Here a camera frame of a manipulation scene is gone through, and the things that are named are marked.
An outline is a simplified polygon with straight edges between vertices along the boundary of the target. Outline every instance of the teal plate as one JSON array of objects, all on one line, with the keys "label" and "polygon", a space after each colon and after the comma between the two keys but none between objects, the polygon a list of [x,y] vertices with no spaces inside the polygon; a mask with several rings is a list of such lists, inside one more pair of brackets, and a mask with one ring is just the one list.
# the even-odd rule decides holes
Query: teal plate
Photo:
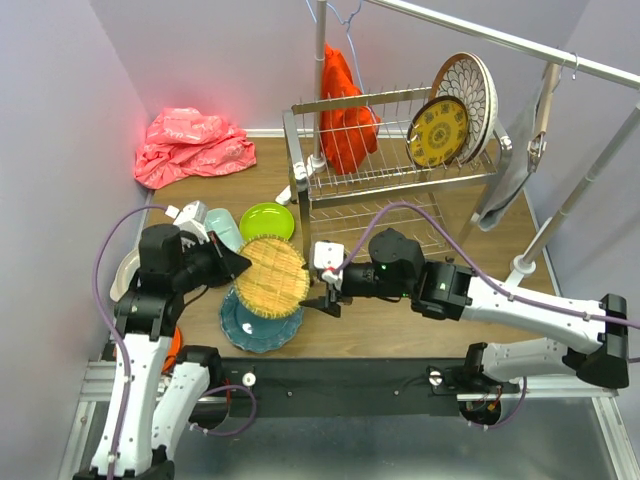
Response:
[{"label": "teal plate", "polygon": [[267,320],[247,310],[233,288],[225,295],[220,307],[220,326],[236,347],[254,353],[277,350],[291,340],[300,325],[304,309],[281,320]]}]

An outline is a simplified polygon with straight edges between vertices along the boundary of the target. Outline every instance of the wooden surface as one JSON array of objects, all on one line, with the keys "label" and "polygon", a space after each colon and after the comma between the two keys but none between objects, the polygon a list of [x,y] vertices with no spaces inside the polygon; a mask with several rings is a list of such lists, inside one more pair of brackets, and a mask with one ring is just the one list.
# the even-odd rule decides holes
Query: wooden surface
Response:
[{"label": "wooden surface", "polygon": [[[202,200],[209,208],[226,208],[236,222],[252,205],[271,202],[287,184],[286,149],[282,138],[253,139],[258,164],[226,177],[191,177],[157,191],[153,203],[182,207]],[[482,187],[437,194],[450,232],[457,233],[481,193]],[[290,211],[299,226],[297,206]],[[160,212],[150,214],[149,223],[166,222]],[[491,232],[474,229],[464,248],[489,275],[504,279],[509,262],[524,251],[535,229],[524,196],[520,196],[501,223]],[[292,238],[301,247],[298,230]],[[553,293],[544,262],[523,287]],[[228,287],[209,291],[183,313],[179,327],[185,343],[211,345],[224,356],[251,356],[234,347],[220,329],[218,310]],[[309,295],[321,290],[312,288]],[[335,319],[307,309],[297,335],[280,350],[263,355],[276,357],[460,357],[470,343],[508,343],[535,338],[535,335],[491,323],[437,321],[412,312],[408,302],[399,305],[376,299],[355,299],[344,306],[342,318]]]}]

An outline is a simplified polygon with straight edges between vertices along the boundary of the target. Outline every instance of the gray wall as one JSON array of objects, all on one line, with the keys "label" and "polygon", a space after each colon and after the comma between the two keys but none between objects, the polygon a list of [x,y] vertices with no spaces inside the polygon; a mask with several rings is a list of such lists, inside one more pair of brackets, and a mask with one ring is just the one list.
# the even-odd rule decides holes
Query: gray wall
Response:
[{"label": "gray wall", "polygon": [[3,2],[0,65],[0,476],[48,480],[106,338],[91,265],[116,216],[143,203],[132,167],[148,117],[86,0]]},{"label": "gray wall", "polygon": [[[640,31],[635,0],[592,0],[567,49],[587,58],[640,72]],[[559,207],[638,101],[637,92],[570,71],[556,91],[549,145],[539,173],[529,185],[538,219]],[[619,152],[565,222],[549,246],[564,295],[600,298],[615,292],[630,301],[640,320],[640,131]],[[640,335],[632,335],[640,356]],[[631,366],[631,387],[619,406],[640,453],[640,368]]]},{"label": "gray wall", "polygon": [[[314,24],[304,0],[91,2],[154,115],[165,106],[193,106],[243,128],[282,128],[284,108],[313,98]],[[358,0],[333,3],[346,18]],[[588,0],[415,3],[562,45]],[[327,41],[351,62],[343,27],[327,15]],[[477,53],[491,68],[505,124],[542,74],[538,60],[370,4],[354,19],[352,33],[365,88],[374,91],[430,85],[449,56]]]}]

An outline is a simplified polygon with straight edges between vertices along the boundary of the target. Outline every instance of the dish rack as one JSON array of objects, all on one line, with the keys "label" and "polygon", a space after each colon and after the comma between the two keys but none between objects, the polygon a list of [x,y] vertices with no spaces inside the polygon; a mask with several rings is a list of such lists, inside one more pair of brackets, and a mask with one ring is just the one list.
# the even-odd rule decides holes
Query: dish rack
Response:
[{"label": "dish rack", "polygon": [[[374,215],[394,201],[415,203],[449,232],[436,201],[436,193],[484,185],[468,220],[454,236],[460,244],[466,240],[504,176],[511,157],[511,140],[497,120],[493,132],[490,132],[492,141],[475,158],[436,167],[417,165],[411,159],[406,135],[416,112],[428,102],[430,91],[430,87],[419,87],[330,98],[294,105],[283,112],[289,185],[292,202],[297,202],[300,209],[302,248],[307,262],[311,246],[316,241],[330,240],[344,244],[347,250],[353,248]],[[358,107],[376,107],[374,111],[380,117],[380,121],[374,124],[378,128],[377,151],[368,154],[352,174],[339,175],[327,165],[324,171],[315,172],[310,177],[299,175],[300,171],[305,171],[306,159],[313,153],[314,136],[339,130],[360,131],[359,125],[330,125],[326,130],[312,128],[311,131],[307,125],[314,125],[314,117],[320,112]],[[373,234],[388,227],[417,240],[425,255],[450,251],[444,238],[409,209],[389,211]],[[363,257],[368,257],[365,247],[356,255],[360,260]]]}]

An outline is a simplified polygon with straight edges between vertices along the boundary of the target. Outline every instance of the screw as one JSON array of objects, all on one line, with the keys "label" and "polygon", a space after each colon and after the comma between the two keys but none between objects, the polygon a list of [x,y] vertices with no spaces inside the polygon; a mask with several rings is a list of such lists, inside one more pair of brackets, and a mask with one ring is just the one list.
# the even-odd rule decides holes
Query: screw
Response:
[{"label": "screw", "polygon": [[439,387],[442,385],[442,373],[438,370],[431,370],[429,373],[429,383],[434,387]]}]

